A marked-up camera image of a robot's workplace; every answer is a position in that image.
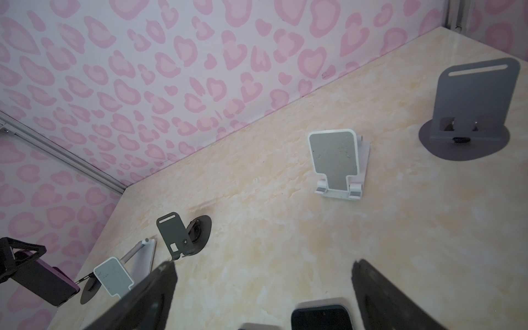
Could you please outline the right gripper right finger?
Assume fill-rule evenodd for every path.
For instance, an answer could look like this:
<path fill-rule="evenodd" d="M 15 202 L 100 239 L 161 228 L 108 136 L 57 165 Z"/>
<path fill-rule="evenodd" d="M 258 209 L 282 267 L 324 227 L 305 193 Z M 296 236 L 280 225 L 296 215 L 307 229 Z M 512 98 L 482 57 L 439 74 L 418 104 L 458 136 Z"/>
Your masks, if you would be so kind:
<path fill-rule="evenodd" d="M 365 259 L 356 261 L 351 281 L 365 329 L 444 329 Z"/>

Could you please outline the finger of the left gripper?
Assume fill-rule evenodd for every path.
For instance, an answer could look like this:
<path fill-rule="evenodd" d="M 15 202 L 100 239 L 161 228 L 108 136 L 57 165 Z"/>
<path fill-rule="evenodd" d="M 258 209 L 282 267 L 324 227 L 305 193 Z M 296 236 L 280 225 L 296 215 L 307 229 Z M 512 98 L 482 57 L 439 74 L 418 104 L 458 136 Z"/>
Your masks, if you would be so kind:
<path fill-rule="evenodd" d="M 1 282 L 25 275 L 47 252 L 42 245 L 1 238 Z"/>

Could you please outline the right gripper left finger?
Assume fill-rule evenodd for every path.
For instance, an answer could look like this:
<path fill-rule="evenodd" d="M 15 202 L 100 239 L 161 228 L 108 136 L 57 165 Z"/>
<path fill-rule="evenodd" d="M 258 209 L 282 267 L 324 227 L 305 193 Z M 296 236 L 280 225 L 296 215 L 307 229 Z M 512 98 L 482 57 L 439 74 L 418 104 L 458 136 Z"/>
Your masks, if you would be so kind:
<path fill-rule="evenodd" d="M 165 261 L 87 328 L 165 329 L 176 284 L 175 264 Z"/>

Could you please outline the black phone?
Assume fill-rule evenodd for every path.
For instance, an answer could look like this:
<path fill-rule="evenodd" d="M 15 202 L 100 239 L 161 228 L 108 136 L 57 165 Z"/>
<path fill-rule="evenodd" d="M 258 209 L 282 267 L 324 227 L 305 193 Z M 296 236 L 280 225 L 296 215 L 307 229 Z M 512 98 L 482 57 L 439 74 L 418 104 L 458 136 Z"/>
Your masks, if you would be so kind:
<path fill-rule="evenodd" d="M 25 275 L 13 279 L 47 303 L 59 307 L 81 290 L 57 267 L 39 259 Z"/>
<path fill-rule="evenodd" d="M 281 327 L 271 324 L 243 323 L 239 330 L 282 330 Z"/>
<path fill-rule="evenodd" d="M 293 330 L 354 329 L 349 302 L 342 297 L 300 302 L 290 322 Z"/>

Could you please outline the grey phone stand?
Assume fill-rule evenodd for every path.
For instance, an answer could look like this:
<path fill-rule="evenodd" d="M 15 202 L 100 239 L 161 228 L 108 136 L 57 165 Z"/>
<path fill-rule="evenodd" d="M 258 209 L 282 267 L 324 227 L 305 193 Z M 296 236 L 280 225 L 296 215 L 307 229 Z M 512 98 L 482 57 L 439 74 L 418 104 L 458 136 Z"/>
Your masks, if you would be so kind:
<path fill-rule="evenodd" d="M 443 160 L 465 162 L 504 149 L 505 126 L 521 65 L 513 58 L 455 65 L 437 84 L 433 117 L 419 130 L 419 141 Z"/>

